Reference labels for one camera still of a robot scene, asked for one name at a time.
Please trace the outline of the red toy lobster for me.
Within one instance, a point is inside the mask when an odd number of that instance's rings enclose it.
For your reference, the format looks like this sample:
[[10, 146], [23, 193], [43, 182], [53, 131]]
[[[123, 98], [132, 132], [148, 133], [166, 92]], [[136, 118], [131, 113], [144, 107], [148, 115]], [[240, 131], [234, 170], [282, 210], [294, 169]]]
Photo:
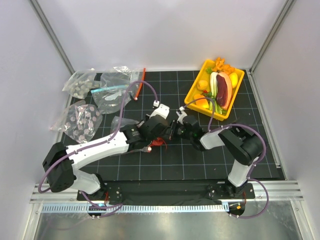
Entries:
[[161, 137], [157, 137], [156, 139], [154, 139], [151, 144], [149, 145], [150, 148], [152, 147], [161, 147], [164, 146], [165, 150], [168, 149], [168, 145], [165, 142], [165, 140]]

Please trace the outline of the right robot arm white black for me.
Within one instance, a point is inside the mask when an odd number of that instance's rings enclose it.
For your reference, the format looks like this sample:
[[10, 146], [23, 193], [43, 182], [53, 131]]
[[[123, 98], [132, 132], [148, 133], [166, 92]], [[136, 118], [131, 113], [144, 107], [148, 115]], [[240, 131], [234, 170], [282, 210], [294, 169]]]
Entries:
[[230, 198], [243, 194], [254, 167], [265, 157], [267, 151], [261, 135], [246, 125], [231, 123], [204, 131], [192, 115], [187, 115], [182, 120], [173, 120], [165, 134], [169, 140], [188, 140], [196, 150], [202, 152], [225, 146], [234, 158], [223, 187]]

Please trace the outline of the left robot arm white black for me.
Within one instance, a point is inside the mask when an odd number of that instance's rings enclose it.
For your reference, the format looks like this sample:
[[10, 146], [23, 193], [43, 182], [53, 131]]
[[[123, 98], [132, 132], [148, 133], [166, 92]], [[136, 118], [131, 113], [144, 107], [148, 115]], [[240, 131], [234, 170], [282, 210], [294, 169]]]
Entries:
[[81, 171], [81, 168], [110, 156], [148, 151], [152, 142], [169, 126], [167, 115], [160, 113], [148, 115], [138, 123], [121, 124], [122, 118], [119, 117], [112, 134], [91, 142], [69, 146], [61, 142], [54, 144], [42, 163], [48, 190], [59, 193], [72, 188], [84, 191], [94, 200], [101, 200], [106, 195], [103, 181], [96, 174]]

